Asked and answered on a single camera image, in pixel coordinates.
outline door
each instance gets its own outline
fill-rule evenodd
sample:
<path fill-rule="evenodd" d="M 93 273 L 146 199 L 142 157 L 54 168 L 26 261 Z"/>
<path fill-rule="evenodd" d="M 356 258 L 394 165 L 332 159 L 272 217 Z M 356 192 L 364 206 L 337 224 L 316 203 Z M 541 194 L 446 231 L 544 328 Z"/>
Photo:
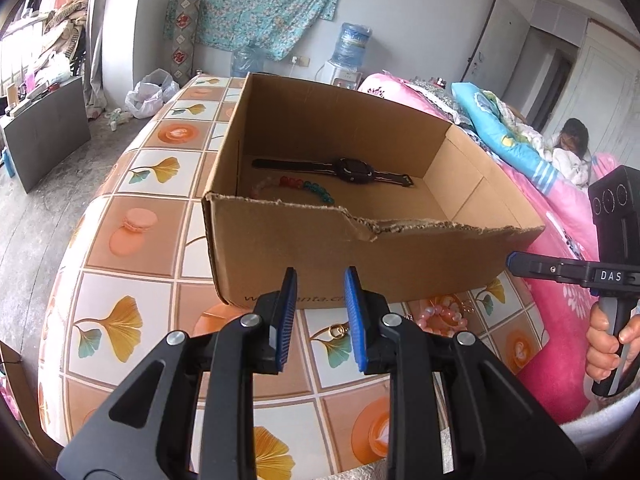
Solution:
<path fill-rule="evenodd" d="M 509 0 L 494 0 L 462 81 L 504 95 L 527 39 L 529 21 Z"/>
<path fill-rule="evenodd" d="M 591 153 L 611 153 L 624 163 L 622 158 L 628 156 L 626 125 L 639 70 L 640 52 L 607 29 L 590 23 L 544 136 L 549 138 L 560 131 L 569 118 L 579 119 L 589 131 Z"/>

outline black watch strap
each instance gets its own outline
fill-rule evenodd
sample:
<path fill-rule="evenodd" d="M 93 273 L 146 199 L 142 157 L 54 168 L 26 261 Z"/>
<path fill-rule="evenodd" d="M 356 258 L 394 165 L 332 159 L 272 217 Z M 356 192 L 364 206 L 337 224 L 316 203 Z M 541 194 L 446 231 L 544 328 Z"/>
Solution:
<path fill-rule="evenodd" d="M 258 170 L 299 171 L 300 173 L 325 173 L 335 175 L 334 165 L 331 163 L 254 158 L 251 165 Z"/>
<path fill-rule="evenodd" d="M 376 182 L 388 182 L 390 184 L 400 184 L 400 186 L 411 187 L 414 181 L 407 174 L 385 173 L 384 171 L 374 171 L 373 176 Z"/>

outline pile of clothes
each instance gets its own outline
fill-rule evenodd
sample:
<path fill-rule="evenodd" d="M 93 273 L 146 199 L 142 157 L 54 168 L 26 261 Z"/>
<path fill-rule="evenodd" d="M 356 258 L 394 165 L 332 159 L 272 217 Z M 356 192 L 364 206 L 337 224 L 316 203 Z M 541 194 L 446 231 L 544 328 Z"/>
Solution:
<path fill-rule="evenodd" d="M 41 38 L 41 54 L 27 72 L 27 92 L 40 83 L 62 82 L 79 73 L 84 57 L 88 4 L 89 0 L 74 0 L 52 11 Z"/>

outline finger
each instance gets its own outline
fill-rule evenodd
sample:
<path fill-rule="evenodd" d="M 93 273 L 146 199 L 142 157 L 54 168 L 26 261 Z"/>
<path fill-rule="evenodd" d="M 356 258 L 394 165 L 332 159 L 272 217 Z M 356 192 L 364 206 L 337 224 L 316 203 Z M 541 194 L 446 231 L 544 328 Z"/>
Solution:
<path fill-rule="evenodd" d="M 587 350 L 587 362 L 602 370 L 613 370 L 618 368 L 620 357 L 615 354 L 603 354 L 591 346 Z"/>
<path fill-rule="evenodd" d="M 620 331 L 619 339 L 622 344 L 640 337 L 640 316 L 633 316 L 629 323 Z"/>
<path fill-rule="evenodd" d="M 607 315 L 601 311 L 598 303 L 594 303 L 591 307 L 589 324 L 593 326 L 594 329 L 602 330 L 603 332 L 606 332 L 607 328 L 609 328 L 609 319 L 607 319 Z"/>
<path fill-rule="evenodd" d="M 629 353 L 626 356 L 625 372 L 631 366 L 636 357 L 640 354 L 640 338 L 636 338 L 629 346 Z"/>
<path fill-rule="evenodd" d="M 584 370 L 587 372 L 587 375 L 594 381 L 602 381 L 611 375 L 611 372 L 609 370 L 603 370 L 602 368 L 598 368 L 591 363 L 587 363 L 587 365 L 584 367 Z"/>
<path fill-rule="evenodd" d="M 596 330 L 594 327 L 590 327 L 587 330 L 587 341 L 598 352 L 603 354 L 613 354 L 618 350 L 618 340 L 612 335 L 603 332 L 602 330 Z"/>

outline patterned tablecloth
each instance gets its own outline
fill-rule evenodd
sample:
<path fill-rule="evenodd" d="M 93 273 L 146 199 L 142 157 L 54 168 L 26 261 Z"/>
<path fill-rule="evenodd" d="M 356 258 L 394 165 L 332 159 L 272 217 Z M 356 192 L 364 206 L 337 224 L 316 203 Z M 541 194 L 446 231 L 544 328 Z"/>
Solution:
<path fill-rule="evenodd" d="M 87 206 L 60 265 L 40 346 L 40 416 L 61 444 L 167 332 L 206 333 L 226 316 L 200 198 L 242 83 L 192 80 L 124 151 Z M 460 312 L 513 372 L 548 339 L 525 283 L 506 273 L 483 289 L 392 309 L 417 318 L 430 304 Z M 286 371 L 257 377 L 257 467 L 264 480 L 327 476 L 386 453 L 388 379 L 358 372 L 346 321 L 344 308 L 297 311 Z M 203 401 L 201 392 L 196 465 Z"/>

